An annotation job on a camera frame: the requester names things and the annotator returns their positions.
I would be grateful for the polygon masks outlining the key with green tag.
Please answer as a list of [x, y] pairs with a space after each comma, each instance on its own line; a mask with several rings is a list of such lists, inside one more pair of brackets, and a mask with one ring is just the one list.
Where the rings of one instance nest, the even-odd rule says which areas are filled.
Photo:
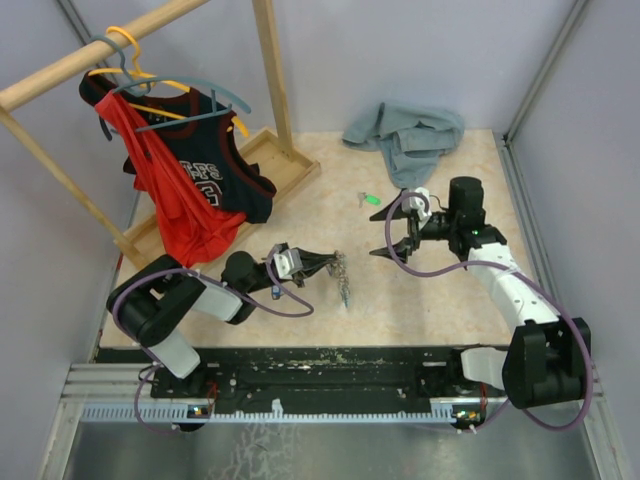
[[358, 199], [360, 208], [362, 208], [365, 204], [369, 204], [373, 206], [381, 205], [381, 200], [378, 197], [368, 194], [366, 192], [358, 192], [357, 199]]

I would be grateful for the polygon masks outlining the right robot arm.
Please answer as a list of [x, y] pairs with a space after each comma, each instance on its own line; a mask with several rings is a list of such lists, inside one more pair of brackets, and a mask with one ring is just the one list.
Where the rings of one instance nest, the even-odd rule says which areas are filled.
[[444, 241], [485, 289], [511, 333], [507, 348], [470, 347], [454, 357], [448, 387], [470, 395], [481, 383], [506, 393], [518, 409], [584, 400], [592, 392], [588, 373], [591, 332], [546, 298], [517, 265], [506, 237], [489, 224], [480, 179], [458, 176], [449, 183], [447, 206], [435, 211], [425, 188], [405, 189], [372, 222], [407, 222], [407, 234], [375, 255], [401, 267], [424, 241]]

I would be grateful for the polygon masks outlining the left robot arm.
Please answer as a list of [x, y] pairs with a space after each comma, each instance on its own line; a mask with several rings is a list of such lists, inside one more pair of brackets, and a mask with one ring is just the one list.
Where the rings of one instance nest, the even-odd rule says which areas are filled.
[[230, 325], [243, 323], [257, 309], [282, 318], [305, 318], [315, 308], [285, 284], [302, 288], [322, 270], [337, 280], [341, 301], [348, 305], [342, 252], [315, 253], [281, 243], [261, 262], [246, 251], [232, 253], [218, 280], [184, 267], [169, 254], [162, 255], [113, 290], [106, 307], [118, 329], [152, 364], [169, 371], [174, 387], [194, 397], [206, 389], [208, 373], [178, 329], [188, 313], [205, 313]]

